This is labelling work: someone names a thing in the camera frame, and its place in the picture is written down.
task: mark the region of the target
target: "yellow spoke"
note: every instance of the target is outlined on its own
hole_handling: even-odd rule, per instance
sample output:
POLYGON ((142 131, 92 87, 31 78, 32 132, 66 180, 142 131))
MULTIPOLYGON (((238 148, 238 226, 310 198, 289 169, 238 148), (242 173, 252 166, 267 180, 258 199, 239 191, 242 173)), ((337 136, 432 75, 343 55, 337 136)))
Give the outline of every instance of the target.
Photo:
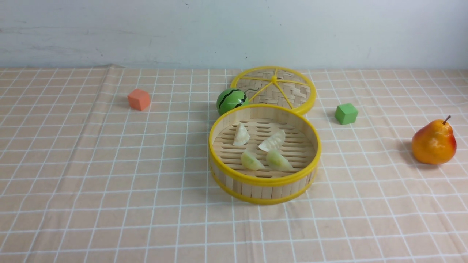
POLYGON ((299 84, 299 85, 305 85, 307 86, 306 83, 302 83, 302 82, 299 82, 299 81, 294 81, 294 80, 278 80, 278 82, 283 82, 283 83, 295 83, 295 84, 299 84))
POLYGON ((262 92, 264 89, 268 88, 269 85, 271 85, 273 82, 270 82, 268 84, 265 85, 265 87, 261 88, 259 91, 257 91, 257 93, 255 93, 250 99, 249 99, 249 102, 252 102, 252 100, 260 93, 262 92))
POLYGON ((289 107, 291 107, 291 109, 294 109, 293 105, 291 104, 291 102, 289 102, 289 99, 286 96, 286 94, 284 93, 284 91, 279 87, 279 85, 277 83, 275 83, 275 86, 279 89, 281 94, 283 94, 283 96, 285 97, 286 102, 289 104, 289 107))
POLYGON ((267 79, 252 78, 252 77, 241 77, 241 79, 245 79, 245 80, 263 80, 263 81, 270 81, 270 80, 267 80, 267 79))

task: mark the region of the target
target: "beige tablecloth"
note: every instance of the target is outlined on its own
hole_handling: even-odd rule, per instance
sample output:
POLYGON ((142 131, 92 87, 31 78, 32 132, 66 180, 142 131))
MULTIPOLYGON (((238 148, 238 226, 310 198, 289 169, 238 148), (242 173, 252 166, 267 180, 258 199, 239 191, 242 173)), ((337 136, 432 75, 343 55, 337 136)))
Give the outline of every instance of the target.
POLYGON ((207 171, 215 101, 240 71, 1 68, 0 262, 468 262, 468 71, 301 70, 320 168, 271 206, 207 171), (134 88, 152 95, 143 112, 134 88), (359 117, 341 126, 348 102, 359 117), (417 163, 411 137, 448 115, 457 154, 417 163))

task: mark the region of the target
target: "pear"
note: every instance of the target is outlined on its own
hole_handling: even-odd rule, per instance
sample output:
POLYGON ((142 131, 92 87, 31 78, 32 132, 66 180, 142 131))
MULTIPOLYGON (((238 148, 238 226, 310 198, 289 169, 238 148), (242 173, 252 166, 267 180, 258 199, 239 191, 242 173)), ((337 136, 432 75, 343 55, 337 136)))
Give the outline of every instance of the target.
POLYGON ((411 140, 413 155, 421 163, 439 165, 450 161, 457 151, 453 129, 447 120, 434 120, 418 130, 411 140))

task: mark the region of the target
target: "bamboo steamer lid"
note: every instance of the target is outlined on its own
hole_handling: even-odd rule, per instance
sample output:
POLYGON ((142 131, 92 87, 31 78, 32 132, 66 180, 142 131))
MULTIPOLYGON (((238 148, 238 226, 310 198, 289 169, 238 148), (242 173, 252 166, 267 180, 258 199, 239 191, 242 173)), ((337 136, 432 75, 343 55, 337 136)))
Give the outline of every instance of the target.
POLYGON ((314 105, 316 90, 312 81, 295 70, 262 66, 237 75, 231 88, 244 91, 250 104, 271 104, 306 114, 314 105))

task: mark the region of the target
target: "toy watermelon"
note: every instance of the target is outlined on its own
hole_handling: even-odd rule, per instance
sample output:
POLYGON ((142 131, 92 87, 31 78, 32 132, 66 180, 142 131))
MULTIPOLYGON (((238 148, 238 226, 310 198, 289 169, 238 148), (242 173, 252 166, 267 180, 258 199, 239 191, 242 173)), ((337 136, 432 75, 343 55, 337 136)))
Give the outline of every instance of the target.
POLYGON ((220 93, 216 100, 216 109, 219 115, 233 110, 242 105, 248 105, 249 100, 244 91, 236 88, 228 88, 220 93))

